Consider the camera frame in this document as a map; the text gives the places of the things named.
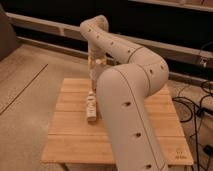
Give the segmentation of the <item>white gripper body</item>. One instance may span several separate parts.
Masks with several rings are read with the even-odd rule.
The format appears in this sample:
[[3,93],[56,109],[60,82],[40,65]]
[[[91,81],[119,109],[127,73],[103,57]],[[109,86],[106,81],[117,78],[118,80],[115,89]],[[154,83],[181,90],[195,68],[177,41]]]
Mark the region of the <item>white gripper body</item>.
[[102,65],[104,66],[107,63],[106,53],[96,46],[95,44],[89,42],[88,43],[88,65],[96,66]]

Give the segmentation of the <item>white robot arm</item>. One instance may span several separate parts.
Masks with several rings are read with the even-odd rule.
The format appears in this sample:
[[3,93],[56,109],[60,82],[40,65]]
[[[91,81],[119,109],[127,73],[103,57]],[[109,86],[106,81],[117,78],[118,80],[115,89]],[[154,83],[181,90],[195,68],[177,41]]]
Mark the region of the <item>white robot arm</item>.
[[167,82],[166,61],[152,50],[108,32],[99,15],[80,24],[90,54],[119,64],[97,79],[96,97],[118,171],[169,171],[144,101]]

